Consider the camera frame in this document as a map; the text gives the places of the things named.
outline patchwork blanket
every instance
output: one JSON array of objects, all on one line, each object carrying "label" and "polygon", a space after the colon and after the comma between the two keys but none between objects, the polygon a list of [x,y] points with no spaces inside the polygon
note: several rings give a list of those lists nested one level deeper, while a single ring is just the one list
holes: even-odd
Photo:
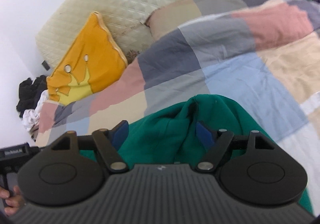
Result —
[{"label": "patchwork blanket", "polygon": [[306,0],[191,20],[139,55],[102,92],[62,106],[43,105],[36,144],[68,130],[78,135],[113,128],[197,94],[238,102],[308,173],[320,213],[320,7]]}]

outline patchwork pillow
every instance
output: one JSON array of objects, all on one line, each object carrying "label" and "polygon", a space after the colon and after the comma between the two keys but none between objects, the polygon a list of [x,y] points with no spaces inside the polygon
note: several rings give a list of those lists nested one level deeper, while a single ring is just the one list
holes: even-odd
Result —
[{"label": "patchwork pillow", "polygon": [[92,12],[73,44],[47,77],[49,99],[68,105],[116,82],[128,62],[101,14]]},{"label": "patchwork pillow", "polygon": [[178,0],[154,11],[145,25],[157,41],[179,25],[204,15],[219,14],[259,6],[267,0]]}]

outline finger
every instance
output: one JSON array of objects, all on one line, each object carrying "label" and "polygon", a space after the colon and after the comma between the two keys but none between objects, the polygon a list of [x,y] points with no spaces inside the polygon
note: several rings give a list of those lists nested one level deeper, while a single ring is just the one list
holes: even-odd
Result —
[{"label": "finger", "polygon": [[9,199],[6,199],[5,202],[8,206],[11,207],[20,207],[24,204],[24,200],[21,195],[10,197]]},{"label": "finger", "polygon": [[9,191],[3,189],[2,187],[0,187],[0,198],[1,199],[7,199],[10,197],[10,193]]},{"label": "finger", "polygon": [[15,185],[13,187],[13,191],[16,195],[21,195],[21,191],[20,191],[20,188],[18,187],[18,185]]},{"label": "finger", "polygon": [[6,207],[4,208],[4,212],[5,214],[7,214],[8,216],[11,216],[13,214],[15,214],[18,211],[19,208],[11,208],[11,207]]}]

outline white wall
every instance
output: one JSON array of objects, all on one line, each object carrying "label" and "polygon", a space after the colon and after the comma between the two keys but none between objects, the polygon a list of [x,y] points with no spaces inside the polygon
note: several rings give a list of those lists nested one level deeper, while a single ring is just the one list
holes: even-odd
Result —
[{"label": "white wall", "polygon": [[32,143],[16,112],[19,83],[45,74],[35,35],[64,0],[0,0],[0,147]]}]

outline pile of clothes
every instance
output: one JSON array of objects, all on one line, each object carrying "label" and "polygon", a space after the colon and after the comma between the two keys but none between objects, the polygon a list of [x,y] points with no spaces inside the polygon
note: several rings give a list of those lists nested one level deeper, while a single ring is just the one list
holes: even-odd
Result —
[{"label": "pile of clothes", "polygon": [[40,111],[48,99],[46,76],[41,75],[32,82],[31,78],[19,84],[19,103],[17,111],[22,124],[35,140],[39,129]]}]

